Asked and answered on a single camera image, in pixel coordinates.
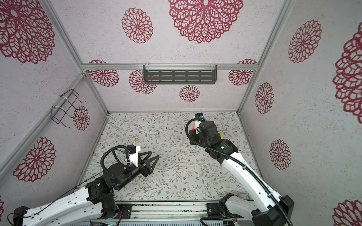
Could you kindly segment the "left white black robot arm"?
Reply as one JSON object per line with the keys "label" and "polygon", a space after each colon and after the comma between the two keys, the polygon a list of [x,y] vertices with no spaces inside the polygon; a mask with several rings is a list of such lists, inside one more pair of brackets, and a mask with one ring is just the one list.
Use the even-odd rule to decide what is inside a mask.
{"label": "left white black robot arm", "polygon": [[9,223],[13,226],[69,226],[84,220],[113,218],[119,213],[115,191],[120,191],[139,175],[151,175],[158,160],[159,156],[152,156],[149,151],[137,155],[137,165],[124,168],[115,163],[104,169],[102,176],[76,191],[69,191],[63,198],[40,207],[16,208]]}

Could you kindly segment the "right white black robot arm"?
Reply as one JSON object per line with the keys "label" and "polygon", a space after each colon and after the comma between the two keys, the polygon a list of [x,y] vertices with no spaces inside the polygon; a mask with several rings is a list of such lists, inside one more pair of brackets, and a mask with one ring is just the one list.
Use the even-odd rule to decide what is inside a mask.
{"label": "right white black robot arm", "polygon": [[294,201],[281,196],[271,188],[246,162],[238,148],[221,137],[213,121],[194,118],[185,125],[190,144],[200,146],[226,168],[246,189],[252,200],[227,195],[221,206],[227,211],[225,218],[241,217],[255,226],[291,226]]}

